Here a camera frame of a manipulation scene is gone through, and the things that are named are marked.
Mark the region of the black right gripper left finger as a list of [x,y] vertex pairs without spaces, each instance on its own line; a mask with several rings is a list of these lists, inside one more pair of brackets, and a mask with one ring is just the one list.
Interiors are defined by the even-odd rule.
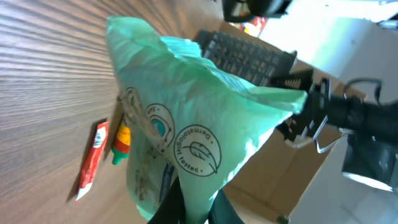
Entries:
[[178,177],[147,224],[185,224],[185,204]]

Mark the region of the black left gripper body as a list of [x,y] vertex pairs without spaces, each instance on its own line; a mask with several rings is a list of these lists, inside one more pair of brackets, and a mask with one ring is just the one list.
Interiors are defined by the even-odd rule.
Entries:
[[313,70],[278,75],[270,80],[271,87],[304,91],[307,96],[298,112],[280,124],[277,129],[292,148],[301,148],[314,142],[328,120],[326,107],[330,100],[330,79],[316,81]]

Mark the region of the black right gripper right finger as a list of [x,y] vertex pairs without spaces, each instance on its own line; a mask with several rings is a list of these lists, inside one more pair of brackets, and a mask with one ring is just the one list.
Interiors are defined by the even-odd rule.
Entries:
[[223,190],[219,190],[208,216],[209,224],[244,224]]

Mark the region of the red sauce bottle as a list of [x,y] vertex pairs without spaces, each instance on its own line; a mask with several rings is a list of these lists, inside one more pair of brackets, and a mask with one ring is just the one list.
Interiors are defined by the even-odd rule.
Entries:
[[127,126],[125,120],[122,119],[112,145],[113,165],[118,165],[123,159],[129,157],[130,145],[131,130]]

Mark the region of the red stick sachet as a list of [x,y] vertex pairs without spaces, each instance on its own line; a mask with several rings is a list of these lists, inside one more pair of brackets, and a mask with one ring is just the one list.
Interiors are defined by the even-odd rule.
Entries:
[[80,182],[76,196],[76,202],[86,195],[95,179],[96,171],[98,169],[100,160],[102,158],[109,134],[109,122],[105,121],[96,127],[95,137],[90,150],[87,154],[85,162],[80,172]]

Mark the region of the teal wet wipes pack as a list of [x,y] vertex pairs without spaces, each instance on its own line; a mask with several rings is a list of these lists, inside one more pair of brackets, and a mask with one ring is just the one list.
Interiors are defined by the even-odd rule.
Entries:
[[205,223],[218,191],[307,96],[226,73],[140,18],[109,17],[106,42],[132,128],[127,189],[146,220],[178,177],[185,223]]

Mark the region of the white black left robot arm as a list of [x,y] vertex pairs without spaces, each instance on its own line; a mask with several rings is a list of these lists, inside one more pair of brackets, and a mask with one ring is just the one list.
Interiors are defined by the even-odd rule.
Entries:
[[287,144],[301,148],[314,143],[318,153],[341,141],[348,143],[341,173],[375,189],[397,192],[397,103],[378,100],[382,82],[373,81],[375,103],[357,96],[334,95],[331,81],[314,81],[313,70],[279,75],[271,87],[304,90],[308,94],[300,114],[278,126]]

